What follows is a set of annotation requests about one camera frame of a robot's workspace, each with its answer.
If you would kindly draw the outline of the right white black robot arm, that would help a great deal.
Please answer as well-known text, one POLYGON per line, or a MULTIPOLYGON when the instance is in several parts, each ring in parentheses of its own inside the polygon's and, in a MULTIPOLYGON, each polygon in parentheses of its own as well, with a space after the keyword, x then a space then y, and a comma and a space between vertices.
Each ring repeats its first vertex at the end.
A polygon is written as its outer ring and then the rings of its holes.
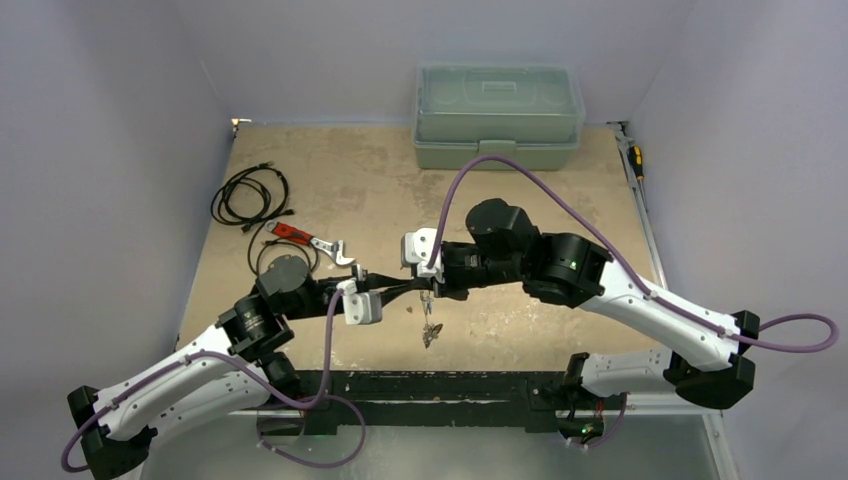
POLYGON ((710 311, 631 276, 610 250, 578 234, 542 233, 501 199, 476 205, 465 225, 471 242, 439 241, 426 257, 437 295, 463 300, 475 288, 520 283, 541 303, 598 314, 657 341, 641 352, 573 355, 561 381, 569 404, 671 392, 722 410, 753 390, 756 366, 741 341, 756 335, 756 315, 710 311))

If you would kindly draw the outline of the keyring with keys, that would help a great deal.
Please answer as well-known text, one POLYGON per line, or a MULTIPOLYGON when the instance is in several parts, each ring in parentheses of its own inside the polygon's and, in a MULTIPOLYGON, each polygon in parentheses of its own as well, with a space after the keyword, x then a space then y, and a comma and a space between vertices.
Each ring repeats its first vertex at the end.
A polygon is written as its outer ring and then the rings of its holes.
POLYGON ((419 298, 424 315, 422 342, 424 348, 429 349, 432 343, 439 337, 443 325, 432 321, 434 300, 431 292, 428 290, 422 290, 419 292, 419 298))

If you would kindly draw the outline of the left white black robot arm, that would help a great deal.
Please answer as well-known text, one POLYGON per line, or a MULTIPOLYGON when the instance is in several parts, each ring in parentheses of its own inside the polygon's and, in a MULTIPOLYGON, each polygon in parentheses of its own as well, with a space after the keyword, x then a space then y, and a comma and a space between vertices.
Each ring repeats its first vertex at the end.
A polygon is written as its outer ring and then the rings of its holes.
POLYGON ((333 320, 376 323, 400 295, 429 290, 431 279, 398 279, 360 266, 342 277, 316 279, 300 257, 281 256, 256 277, 248 295, 198 337, 154 366, 112 387, 81 386, 68 405, 77 430, 61 467, 96 479, 134 478, 154 445, 195 426, 268 403, 310 410, 327 398, 328 371, 312 393, 280 347, 291 341, 289 321, 324 316, 324 353, 331 353, 333 320))

